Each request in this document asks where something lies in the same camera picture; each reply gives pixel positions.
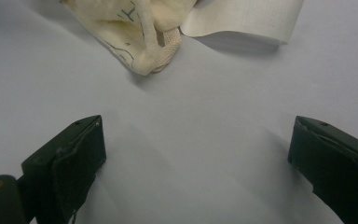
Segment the fabric bag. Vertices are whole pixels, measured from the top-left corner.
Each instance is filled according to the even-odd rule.
[[[178,50],[181,25],[197,0],[63,0],[133,72],[161,71]]]

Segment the gray surface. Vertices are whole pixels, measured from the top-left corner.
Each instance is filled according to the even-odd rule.
[[[306,1],[278,49],[184,37],[139,77],[59,3],[1,0],[0,174],[95,114],[108,160],[79,224],[341,223],[286,156],[296,115],[358,137],[358,2]]]

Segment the cloth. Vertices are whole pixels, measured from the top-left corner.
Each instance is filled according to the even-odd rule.
[[[133,72],[161,71],[178,50],[196,0],[65,0],[77,19]]]

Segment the beige cloth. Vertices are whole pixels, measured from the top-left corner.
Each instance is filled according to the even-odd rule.
[[[147,75],[171,61],[181,42],[178,26],[196,0],[63,2],[131,71]]]

